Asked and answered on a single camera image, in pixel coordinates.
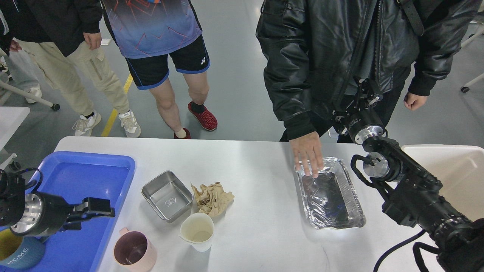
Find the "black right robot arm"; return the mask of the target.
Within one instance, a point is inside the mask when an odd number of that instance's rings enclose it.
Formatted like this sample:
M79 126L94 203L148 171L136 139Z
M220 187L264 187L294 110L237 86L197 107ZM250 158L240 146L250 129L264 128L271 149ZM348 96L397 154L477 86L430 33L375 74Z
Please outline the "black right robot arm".
M413 242L419 271L427 272L421 250L437 256L446 272L482 272L484 267L483 219L471 221L439 194L442 182L406 154L398 142L384 137L385 127L373 110L383 93L372 79L354 77L358 87L354 100L344 110L333 112L337 133L362 145L367 156L354 155L351 169L367 186L377 189L384 203L382 211L397 224L422 230L387 250L384 259Z

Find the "person's hand on table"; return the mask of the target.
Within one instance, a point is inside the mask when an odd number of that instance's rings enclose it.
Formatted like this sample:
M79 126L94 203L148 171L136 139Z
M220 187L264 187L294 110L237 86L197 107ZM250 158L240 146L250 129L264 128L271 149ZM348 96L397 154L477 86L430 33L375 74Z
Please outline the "person's hand on table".
M313 131L291 139L289 144L294 156L295 169L303 169L306 176L312 175L313 178L317 178L319 171L324 168L319 134Z

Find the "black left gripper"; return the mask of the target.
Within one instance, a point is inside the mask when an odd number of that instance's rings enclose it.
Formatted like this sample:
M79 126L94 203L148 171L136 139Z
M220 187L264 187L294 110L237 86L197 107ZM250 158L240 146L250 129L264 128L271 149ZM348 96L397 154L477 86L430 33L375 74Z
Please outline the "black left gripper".
M10 230L17 236L50 236L58 231L81 230L80 221L103 216L115 217L108 199L87 197L72 205L60 196L34 192L25 196L23 215Z

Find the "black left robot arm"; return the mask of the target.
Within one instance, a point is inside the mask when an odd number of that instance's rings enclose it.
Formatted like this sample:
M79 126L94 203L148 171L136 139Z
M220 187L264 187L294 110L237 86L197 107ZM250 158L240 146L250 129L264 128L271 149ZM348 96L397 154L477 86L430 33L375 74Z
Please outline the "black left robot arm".
M23 174L39 172L37 180L26 182ZM57 232L80 230L83 222L97 217L114 217L107 199L87 197L69 204L61 196L40 192L43 174L38 168L9 173L1 170L0 223L16 236L51 236Z

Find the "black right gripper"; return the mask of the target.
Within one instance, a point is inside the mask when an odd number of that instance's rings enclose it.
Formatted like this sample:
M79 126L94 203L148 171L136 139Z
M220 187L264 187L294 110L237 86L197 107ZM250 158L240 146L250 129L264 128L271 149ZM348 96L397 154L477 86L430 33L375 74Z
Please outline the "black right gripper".
M385 127L372 106L383 99L383 92L373 79L353 78L357 85L356 111L334 112L333 127L337 133L347 135L355 144L362 145L368 138L382 136Z

